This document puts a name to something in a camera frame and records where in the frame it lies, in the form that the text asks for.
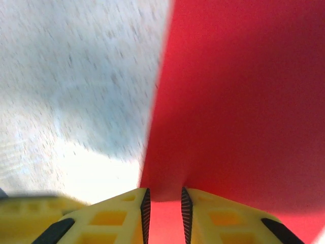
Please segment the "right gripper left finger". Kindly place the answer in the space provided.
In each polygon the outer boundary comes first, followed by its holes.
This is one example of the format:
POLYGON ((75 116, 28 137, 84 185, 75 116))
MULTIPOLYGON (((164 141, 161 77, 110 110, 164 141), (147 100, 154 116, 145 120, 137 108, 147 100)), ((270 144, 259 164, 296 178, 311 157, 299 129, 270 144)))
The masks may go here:
POLYGON ((151 199, 148 188, 65 214, 32 244, 149 244, 151 199))

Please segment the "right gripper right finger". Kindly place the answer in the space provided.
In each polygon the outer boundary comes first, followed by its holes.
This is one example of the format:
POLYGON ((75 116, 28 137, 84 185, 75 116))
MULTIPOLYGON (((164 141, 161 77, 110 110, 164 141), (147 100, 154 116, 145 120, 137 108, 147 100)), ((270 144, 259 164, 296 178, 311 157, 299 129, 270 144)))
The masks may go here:
POLYGON ((275 216, 198 189, 182 188, 186 244, 304 244, 275 216))

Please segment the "red square paper sheet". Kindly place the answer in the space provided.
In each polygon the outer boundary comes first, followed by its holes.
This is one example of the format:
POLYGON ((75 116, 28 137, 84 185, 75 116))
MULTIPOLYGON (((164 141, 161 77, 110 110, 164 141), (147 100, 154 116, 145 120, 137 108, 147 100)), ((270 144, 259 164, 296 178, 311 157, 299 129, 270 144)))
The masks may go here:
POLYGON ((141 186, 184 244, 183 186, 325 227, 325 0, 171 0, 141 186))

